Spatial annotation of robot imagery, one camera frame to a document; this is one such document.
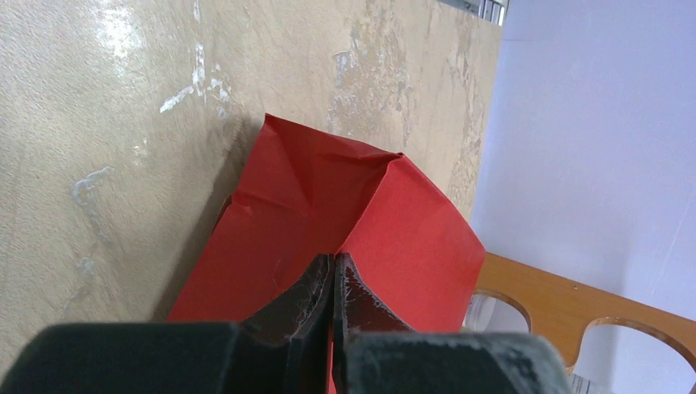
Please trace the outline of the red paper bag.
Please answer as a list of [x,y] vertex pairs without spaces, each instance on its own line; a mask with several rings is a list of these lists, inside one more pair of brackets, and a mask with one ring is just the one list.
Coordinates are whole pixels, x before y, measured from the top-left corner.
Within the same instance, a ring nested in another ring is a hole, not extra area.
[[[405,155],[269,115],[168,318],[242,322],[321,254],[349,254],[364,284],[416,332],[455,333],[485,251]],[[334,280],[324,393],[337,393],[333,306]]]

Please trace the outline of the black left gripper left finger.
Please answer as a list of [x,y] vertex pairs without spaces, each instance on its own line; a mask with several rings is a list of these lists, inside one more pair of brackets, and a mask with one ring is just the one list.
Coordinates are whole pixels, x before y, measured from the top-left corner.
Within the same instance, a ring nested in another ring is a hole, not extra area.
[[333,257],[244,321],[70,323],[44,329],[4,393],[324,393]]

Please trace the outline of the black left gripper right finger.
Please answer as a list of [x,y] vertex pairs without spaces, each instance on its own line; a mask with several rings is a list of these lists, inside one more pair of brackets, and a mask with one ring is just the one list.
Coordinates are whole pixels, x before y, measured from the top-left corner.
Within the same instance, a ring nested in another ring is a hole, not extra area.
[[528,333],[416,332],[335,257],[332,379],[338,393],[568,393],[555,348]]

